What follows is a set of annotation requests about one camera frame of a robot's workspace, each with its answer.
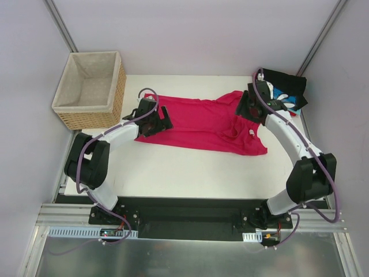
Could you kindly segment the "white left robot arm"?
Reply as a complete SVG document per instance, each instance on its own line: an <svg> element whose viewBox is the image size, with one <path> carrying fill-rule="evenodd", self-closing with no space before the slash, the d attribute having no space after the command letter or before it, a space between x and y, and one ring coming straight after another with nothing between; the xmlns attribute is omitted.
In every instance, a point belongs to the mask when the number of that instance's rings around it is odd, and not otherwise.
<svg viewBox="0 0 369 277"><path fill-rule="evenodd" d="M142 98L137 108L113 127L93 136L79 133L71 147L64 173L76 184L77 193L86 192L99 207L102 218L117 224L122 211L118 196L108 183L110 154L127 142L173 128L168 110L152 98Z"/></svg>

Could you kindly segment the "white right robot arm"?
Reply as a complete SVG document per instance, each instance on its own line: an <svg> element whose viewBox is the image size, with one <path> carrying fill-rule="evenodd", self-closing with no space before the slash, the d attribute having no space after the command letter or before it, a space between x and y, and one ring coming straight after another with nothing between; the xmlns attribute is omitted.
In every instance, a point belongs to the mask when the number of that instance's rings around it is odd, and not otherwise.
<svg viewBox="0 0 369 277"><path fill-rule="evenodd" d="M236 108L236 115L269 130L288 154L293 168L286 188L269 198L259 220L271 228L280 221L280 215L298 205L312 207L311 201L332 195L338 201L334 183L337 160L325 154L299 130L282 100L273 99L272 85L267 81L248 84Z"/></svg>

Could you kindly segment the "magenta pink t-shirt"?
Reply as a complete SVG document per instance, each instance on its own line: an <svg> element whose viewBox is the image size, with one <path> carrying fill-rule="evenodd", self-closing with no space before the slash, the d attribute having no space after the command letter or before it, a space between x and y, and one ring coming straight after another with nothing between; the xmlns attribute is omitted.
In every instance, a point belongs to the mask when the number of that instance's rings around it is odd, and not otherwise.
<svg viewBox="0 0 369 277"><path fill-rule="evenodd" d="M258 137L259 124L235 114L243 92L233 91L215 100L159 96L173 128L137 142L173 147L230 152L244 156L265 155Z"/></svg>

